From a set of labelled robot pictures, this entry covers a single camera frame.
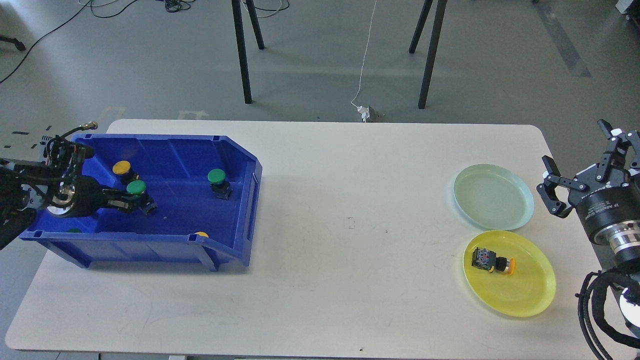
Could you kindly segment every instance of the blue plastic bin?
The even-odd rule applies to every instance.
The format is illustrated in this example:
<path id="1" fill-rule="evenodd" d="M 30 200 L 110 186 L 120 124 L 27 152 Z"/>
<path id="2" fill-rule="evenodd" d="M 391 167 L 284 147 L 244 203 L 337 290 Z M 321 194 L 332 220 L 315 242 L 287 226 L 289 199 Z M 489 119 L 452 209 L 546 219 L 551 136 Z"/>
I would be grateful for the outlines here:
<path id="1" fill-rule="evenodd" d="M 73 141 L 95 150 L 83 174 L 100 184 L 124 190 L 111 168 L 129 161 L 157 209 L 148 215 L 100 209 L 83 218 L 43 210 L 20 238 L 82 268 L 94 261 L 202 263 L 211 271 L 231 259 L 249 265 L 262 166 L 241 146 L 226 136 L 84 135 Z M 207 174 L 213 168 L 227 173 L 229 200 L 211 191 Z"/>

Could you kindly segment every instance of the white table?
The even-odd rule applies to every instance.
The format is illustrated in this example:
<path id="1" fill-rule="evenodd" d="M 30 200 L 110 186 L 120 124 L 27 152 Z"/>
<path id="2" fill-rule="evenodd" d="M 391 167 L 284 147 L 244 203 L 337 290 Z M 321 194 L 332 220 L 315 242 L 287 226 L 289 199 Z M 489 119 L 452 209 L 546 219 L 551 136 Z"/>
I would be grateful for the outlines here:
<path id="1" fill-rule="evenodd" d="M 493 163 L 530 189 L 549 154 L 533 126 L 119 120 L 109 133 L 228 135 L 260 159 L 248 269 L 101 265 L 48 252 L 6 334 L 20 350 L 243 357 L 592 359 L 576 298 L 599 268 L 575 215 L 536 198 L 515 232 L 549 258 L 556 297 L 515 319 L 480 303 L 461 271 L 482 230 L 452 182 Z M 609 304 L 611 322 L 618 311 Z M 603 343 L 616 359 L 631 348 Z"/>

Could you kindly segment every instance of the yellow plate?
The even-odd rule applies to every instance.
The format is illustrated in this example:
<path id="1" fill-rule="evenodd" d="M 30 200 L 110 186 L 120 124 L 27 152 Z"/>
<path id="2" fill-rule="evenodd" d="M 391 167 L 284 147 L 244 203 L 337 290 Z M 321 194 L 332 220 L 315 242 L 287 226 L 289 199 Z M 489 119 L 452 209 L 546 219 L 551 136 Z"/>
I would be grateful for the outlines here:
<path id="1" fill-rule="evenodd" d="M 472 255 L 477 247 L 507 259 L 515 258 L 518 265 L 513 275 L 473 267 Z M 556 294 L 556 275 L 547 257 L 531 241 L 509 231 L 492 230 L 476 236 L 465 249 L 463 267 L 474 293 L 503 314 L 517 317 L 539 314 Z"/>

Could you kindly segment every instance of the gray floor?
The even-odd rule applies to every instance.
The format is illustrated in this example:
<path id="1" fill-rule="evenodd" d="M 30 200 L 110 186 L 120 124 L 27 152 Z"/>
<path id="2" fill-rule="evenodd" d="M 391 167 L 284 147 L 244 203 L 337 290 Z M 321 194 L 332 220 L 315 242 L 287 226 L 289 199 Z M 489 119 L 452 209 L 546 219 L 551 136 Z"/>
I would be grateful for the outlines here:
<path id="1" fill-rule="evenodd" d="M 265 7 L 279 3 L 255 1 Z M 640 127 L 640 32 L 615 2 L 541 0 L 541 10 L 527 0 L 450 1 L 428 107 L 418 110 L 433 15 L 418 51 L 409 55 L 422 1 L 378 0 L 355 102 L 384 113 L 384 122 L 535 125 L 560 169 L 572 175 L 604 149 L 597 119 Z M 96 12 L 113 13 L 126 3 L 119 0 Z M 230 1 L 197 1 L 188 12 L 169 14 L 162 3 L 140 0 L 112 19 L 92 17 L 85 9 L 41 41 L 0 85 L 1 155 L 35 160 L 30 148 L 42 135 L 89 120 L 99 122 L 99 132 L 119 118 L 358 121 L 349 102 L 358 88 L 373 4 L 291 0 L 288 10 L 260 21 L 268 47 L 263 51 L 244 14 L 251 105 L 243 101 Z M 76 0 L 0 1 L 0 32 L 30 46 L 79 8 Z M 591 77 L 576 72 L 575 62 L 567 65 L 566 44 Z M 1 77 L 22 55 L 0 44 Z M 0 252 L 0 333 L 43 254 L 21 241 Z M 57 355 L 0 347 L 5 360 Z M 95 358 L 60 354 L 58 359 Z M 107 354 L 103 359 L 166 357 Z"/>

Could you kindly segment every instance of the black cable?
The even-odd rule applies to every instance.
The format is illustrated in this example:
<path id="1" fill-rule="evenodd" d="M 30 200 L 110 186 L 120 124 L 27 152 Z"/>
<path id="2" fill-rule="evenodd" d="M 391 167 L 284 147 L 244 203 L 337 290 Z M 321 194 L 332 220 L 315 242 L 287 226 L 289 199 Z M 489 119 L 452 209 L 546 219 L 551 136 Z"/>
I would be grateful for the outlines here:
<path id="1" fill-rule="evenodd" d="M 593 354 L 596 355 L 598 360 L 605 360 L 605 357 L 603 357 L 603 355 L 600 354 L 600 351 L 598 351 L 598 349 L 604 350 L 604 347 L 598 340 L 598 337 L 595 335 L 595 332 L 593 332 L 593 336 L 592 336 L 593 326 L 591 325 L 591 319 L 589 318 L 589 295 L 587 294 L 587 288 L 589 286 L 589 283 L 591 282 L 591 278 L 598 275 L 599 273 L 596 273 L 596 272 L 591 272 L 587 274 L 587 276 L 584 278 L 584 281 L 582 282 L 582 288 L 580 289 L 580 293 L 575 294 L 575 296 L 578 298 L 578 321 L 580 322 L 580 329 L 582 330 L 582 335 L 584 336 L 584 339 L 587 341 L 587 345 L 589 345 L 589 348 L 591 349 Z M 597 348 L 592 338 L 595 338 L 596 342 L 599 344 Z"/>
<path id="2" fill-rule="evenodd" d="M 630 294 L 640 293 L 640 284 L 629 276 L 615 271 L 603 273 L 598 276 L 591 285 L 589 285 L 589 289 L 587 290 L 587 293 L 593 292 L 593 298 L 591 299 L 591 313 L 593 314 L 593 319 L 600 330 L 615 342 L 633 348 L 640 348 L 640 339 L 618 332 L 614 327 L 609 325 L 605 319 L 604 304 L 607 298 L 607 290 L 614 284 L 628 288 Z"/>
<path id="3" fill-rule="evenodd" d="M 66 177 L 37 177 L 37 176 L 31 176 L 31 175 L 26 175 L 23 174 L 21 172 L 17 172 L 5 167 L 0 167 L 0 172 L 4 172 L 5 174 L 8 175 L 12 175 L 15 176 L 18 179 L 23 179 L 23 180 L 30 180 L 30 181 L 38 181 L 41 183 L 45 183 L 45 184 L 49 184 L 49 183 L 60 183 L 64 180 L 67 180 Z"/>
<path id="4" fill-rule="evenodd" d="M 164 0 L 164 9 L 168 13 L 177 13 L 191 8 L 191 3 L 196 0 Z"/>
<path id="5" fill-rule="evenodd" d="M 61 138 L 66 138 L 67 136 L 69 136 L 69 135 L 71 135 L 71 134 L 73 134 L 73 133 L 75 133 L 75 132 L 77 132 L 77 131 L 80 131 L 80 130 L 82 130 L 82 129 L 83 129 L 83 127 L 82 127 L 82 126 L 75 127 L 75 128 L 73 128 L 73 129 L 71 129 L 71 130 L 67 131 L 66 133 L 64 133 L 64 134 L 60 135 L 60 137 L 61 137 Z"/>
<path id="6" fill-rule="evenodd" d="M 263 8 L 259 8 L 258 6 L 253 6 L 256 10 L 262 10 L 265 12 L 281 12 L 282 10 L 286 10 L 290 7 L 291 3 L 289 2 L 289 0 L 285 0 L 287 1 L 287 6 L 281 8 L 281 9 L 263 9 Z"/>
<path id="7" fill-rule="evenodd" d="M 64 25 L 66 25 L 68 22 L 70 22 L 71 20 L 73 20 L 76 16 L 78 16 L 78 14 L 84 9 L 86 8 L 86 4 L 83 5 L 83 7 L 80 8 L 80 10 L 77 11 L 77 13 L 75 13 L 73 16 L 71 16 L 71 18 L 69 18 L 69 20 L 65 21 L 62 23 L 62 25 L 58 26 L 57 28 L 51 30 L 50 32 L 42 35 L 38 40 L 36 40 L 36 42 L 33 43 L 33 45 L 29 48 L 29 51 L 27 51 L 27 53 L 24 55 L 24 57 L 22 58 L 22 60 L 20 61 L 20 63 L 18 63 L 18 66 L 15 67 L 15 69 L 13 71 L 11 71 L 4 79 L 0 80 L 0 84 L 4 83 L 5 80 L 7 80 L 8 78 L 11 77 L 11 75 L 13 75 L 13 73 L 15 73 L 16 71 L 18 71 L 18 69 L 20 68 L 20 65 L 22 65 L 22 63 L 24 63 L 24 60 L 27 60 L 27 56 L 29 56 L 29 53 L 31 52 L 31 50 L 33 50 L 33 47 L 36 46 L 37 43 L 40 42 L 40 40 L 44 39 L 47 35 L 51 34 L 52 32 L 56 31 L 57 29 L 62 28 Z"/>
<path id="8" fill-rule="evenodd" d="M 127 6 L 123 7 L 122 10 L 120 10 L 119 12 L 116 12 L 113 15 L 108 15 L 108 16 L 100 16 L 100 15 L 96 15 L 95 12 L 93 12 L 93 0 L 91 0 L 89 2 L 89 8 L 91 9 L 91 13 L 93 14 L 93 16 L 95 17 L 99 17 L 100 19 L 108 19 L 110 17 L 116 17 L 118 15 L 120 15 L 124 10 L 126 10 L 128 7 L 131 6 L 131 4 L 135 3 L 138 0 L 132 0 L 129 4 L 127 4 Z"/>

